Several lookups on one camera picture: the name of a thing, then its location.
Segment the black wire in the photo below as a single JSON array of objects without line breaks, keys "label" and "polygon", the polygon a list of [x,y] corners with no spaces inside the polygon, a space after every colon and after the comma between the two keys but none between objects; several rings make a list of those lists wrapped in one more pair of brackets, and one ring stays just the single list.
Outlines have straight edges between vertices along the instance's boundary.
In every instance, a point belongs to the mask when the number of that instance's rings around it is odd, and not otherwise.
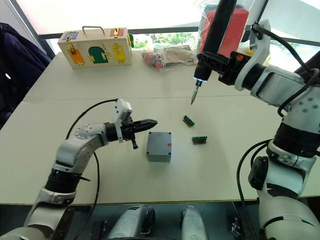
[{"label": "black wire", "polygon": [[78,118],[74,121],[74,123],[71,125],[66,137],[65,137],[65,140],[67,140],[70,136],[70,133],[72,131],[72,129],[75,127],[75,125],[77,124],[77,122],[87,113],[89,112],[91,109],[95,108],[96,106],[99,106],[100,104],[104,104],[104,103],[109,103],[109,102],[116,102],[118,99],[115,98],[115,99],[110,99],[110,100],[105,100],[105,101],[101,101],[101,102],[98,102],[94,105],[92,105],[91,107],[89,107],[87,110],[85,110],[83,113],[81,113],[80,116],[78,116]]},{"label": "black wire", "polygon": [[252,167],[252,165],[254,164],[254,160],[255,160],[257,154],[258,154],[262,149],[264,149],[266,146],[268,146],[268,144],[262,145],[261,147],[259,147],[259,148],[254,152],[254,154],[252,155],[251,160],[250,160],[250,166],[251,166],[251,167]]},{"label": "black wire", "polygon": [[300,94],[302,94],[305,90],[307,90],[312,84],[314,84],[319,76],[319,69],[317,68],[313,68],[311,69],[311,72],[313,72],[312,77],[310,78],[310,80],[307,82],[307,84],[305,84],[302,88],[300,88],[300,90],[298,90],[296,93],[294,93],[291,97],[289,97],[287,100],[285,100],[278,108],[277,113],[283,117],[284,115],[282,114],[282,110],[284,109],[284,107],[289,104],[293,99],[295,99],[296,97],[298,97]]},{"label": "black wire", "polygon": [[97,201],[98,201],[99,189],[100,189],[100,166],[99,166],[99,160],[98,160],[98,157],[97,157],[96,153],[94,152],[93,155],[94,155],[94,158],[95,158],[95,161],[96,161],[96,171],[97,171],[97,184],[96,184],[95,199],[94,199],[94,203],[93,203],[93,206],[92,206],[92,209],[91,209],[89,215],[87,216],[87,218],[84,221],[84,223],[82,224],[82,226],[79,228],[79,230],[76,233],[76,235],[75,235],[73,240],[77,240],[78,237],[80,236],[81,232],[83,231],[83,229],[87,225],[89,219],[91,218],[92,214],[94,213],[94,210],[96,208]]},{"label": "black wire", "polygon": [[246,220],[248,222],[248,225],[249,225],[249,228],[250,228],[250,231],[251,231],[251,234],[252,234],[252,237],[254,238],[254,240],[257,240],[257,236],[256,236],[256,233],[255,233],[255,230],[254,230],[254,227],[252,225],[252,222],[250,220],[250,216],[249,216],[249,212],[248,212],[248,208],[247,208],[247,205],[245,203],[245,198],[244,198],[244,194],[242,192],[242,189],[241,189],[241,184],[240,184],[240,169],[241,169],[241,166],[242,166],[242,163],[244,162],[244,160],[246,159],[246,157],[248,156],[248,154],[253,150],[255,149],[256,147],[260,146],[260,145],[264,145],[264,144],[267,144],[268,142],[270,142],[272,139],[269,139],[269,140],[264,140],[264,141],[261,141],[261,142],[258,142],[257,144],[253,145],[252,147],[250,147],[245,153],[244,155],[242,156],[242,158],[240,159],[240,162],[238,164],[238,167],[236,169],[236,184],[238,186],[238,191],[239,191],[239,195],[240,195],[240,199],[241,199],[241,204],[242,204],[242,207],[243,207],[243,210],[244,210],[244,214],[246,216]]},{"label": "black wire", "polygon": [[303,67],[303,69],[311,76],[312,72],[311,69],[304,63],[304,61],[300,58],[300,56],[298,55],[298,53],[295,51],[295,49],[286,41],[284,40],[282,37],[274,34],[273,32],[263,28],[262,26],[260,26],[257,23],[254,23],[252,25],[252,29],[254,31],[257,31],[259,33],[263,33],[271,38],[273,38],[274,40],[277,40],[279,43],[281,43],[283,46],[285,46],[289,52],[292,54],[292,56],[299,62],[299,64]]}]

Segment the wooden box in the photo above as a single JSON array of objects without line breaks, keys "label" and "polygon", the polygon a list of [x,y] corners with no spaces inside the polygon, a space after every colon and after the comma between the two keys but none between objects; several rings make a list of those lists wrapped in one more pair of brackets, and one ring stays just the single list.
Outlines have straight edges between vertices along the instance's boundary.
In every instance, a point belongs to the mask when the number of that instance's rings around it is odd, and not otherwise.
[{"label": "wooden box", "polygon": [[132,65],[131,43],[127,28],[99,26],[66,31],[58,41],[73,69]]}]

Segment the green door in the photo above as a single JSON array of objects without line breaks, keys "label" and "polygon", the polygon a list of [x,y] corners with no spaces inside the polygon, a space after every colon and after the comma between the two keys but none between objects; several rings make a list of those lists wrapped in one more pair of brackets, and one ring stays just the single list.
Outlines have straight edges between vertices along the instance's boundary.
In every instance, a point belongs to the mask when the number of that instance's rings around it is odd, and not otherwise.
[{"label": "green door", "polygon": [[99,46],[90,47],[89,55],[94,64],[105,64],[108,62],[105,51]]}]

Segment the gray box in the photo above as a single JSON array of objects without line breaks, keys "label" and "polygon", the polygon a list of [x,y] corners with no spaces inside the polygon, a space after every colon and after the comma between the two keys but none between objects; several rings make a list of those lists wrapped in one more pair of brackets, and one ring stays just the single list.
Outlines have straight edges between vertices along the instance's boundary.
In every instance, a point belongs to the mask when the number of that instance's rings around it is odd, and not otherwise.
[{"label": "gray box", "polygon": [[146,156],[149,162],[170,162],[171,135],[171,132],[149,132],[146,146]]}]

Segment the white table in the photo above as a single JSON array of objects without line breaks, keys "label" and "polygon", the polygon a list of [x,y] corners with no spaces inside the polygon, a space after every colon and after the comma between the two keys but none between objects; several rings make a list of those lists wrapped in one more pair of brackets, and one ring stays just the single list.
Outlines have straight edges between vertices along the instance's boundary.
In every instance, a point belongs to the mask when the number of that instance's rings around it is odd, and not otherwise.
[{"label": "white table", "polygon": [[[135,53],[133,66],[80,73],[58,54],[0,131],[1,204],[32,204],[72,122],[89,106],[113,97],[131,103],[134,121],[154,119],[158,124],[151,131],[172,132],[172,155],[170,163],[148,162],[148,131],[136,134],[136,150],[131,142],[111,142],[98,149],[99,204],[239,200],[239,159],[251,145],[274,136],[281,122],[277,109],[213,76],[191,107],[194,66],[154,72],[140,61]],[[93,109],[79,126],[112,122],[113,106]],[[182,122],[186,114],[194,127]],[[193,145],[192,136],[208,136],[207,144]],[[247,180],[249,161],[242,167],[242,189],[246,199],[255,199],[257,193]],[[320,195],[319,172],[316,162],[303,196]],[[91,182],[80,181],[74,204],[93,203],[96,174],[91,159],[83,173]]]}]

